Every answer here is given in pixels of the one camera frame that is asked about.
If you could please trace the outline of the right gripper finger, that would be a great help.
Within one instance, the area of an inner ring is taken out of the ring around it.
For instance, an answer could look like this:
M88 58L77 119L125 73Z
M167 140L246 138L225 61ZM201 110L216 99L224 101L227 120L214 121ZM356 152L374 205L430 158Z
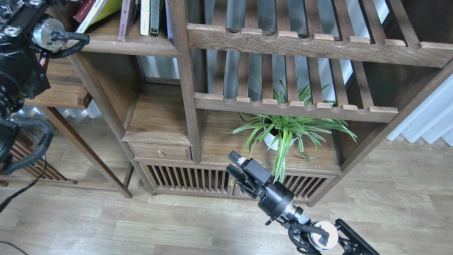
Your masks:
M234 164L242 168L242 166L246 163L247 159L244 158L242 155L240 155L238 152L235 150L232 150L228 154L228 159L230 159Z
M229 164L226 170L228 171L228 173L231 174L231 176L233 176L233 178L236 179L236 181L240 183L243 183L245 181L244 173L240 169L238 169L235 165Z

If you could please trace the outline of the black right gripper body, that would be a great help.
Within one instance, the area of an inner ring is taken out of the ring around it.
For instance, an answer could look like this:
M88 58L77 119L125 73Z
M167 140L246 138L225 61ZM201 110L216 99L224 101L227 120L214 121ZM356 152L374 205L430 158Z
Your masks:
M292 220L296 215L293 205L294 194L282 183L270 181L272 175L253 158L248 159L240 168L245 181L236 184L252 199L259 197L258 207L271 220Z

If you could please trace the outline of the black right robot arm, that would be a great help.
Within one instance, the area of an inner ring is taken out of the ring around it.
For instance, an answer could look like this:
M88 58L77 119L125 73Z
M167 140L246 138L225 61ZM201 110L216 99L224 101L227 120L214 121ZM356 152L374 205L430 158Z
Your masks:
M254 159L243 158L231 151L232 161L226 168L238 186L251 198L259 197L258 207L270 219L280 223L299 253L320 255L341 245L345 255L377 255L378 252L342 219L335 223L311 221L301 207L293 204L294 194L279 181L271 181L271 174Z

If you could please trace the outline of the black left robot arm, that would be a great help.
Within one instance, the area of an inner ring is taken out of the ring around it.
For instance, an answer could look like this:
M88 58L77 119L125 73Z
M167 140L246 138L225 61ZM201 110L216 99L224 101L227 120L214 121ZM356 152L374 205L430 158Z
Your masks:
M1 174L10 175L39 160L50 146L52 126L35 117L11 117L50 88L46 72L50 59L65 58L90 42L87 34L67 32L63 24L46 13L48 7L66 10L66 0L2 0L0 40L1 83ZM10 150L21 128L39 128L36 149L18 161Z

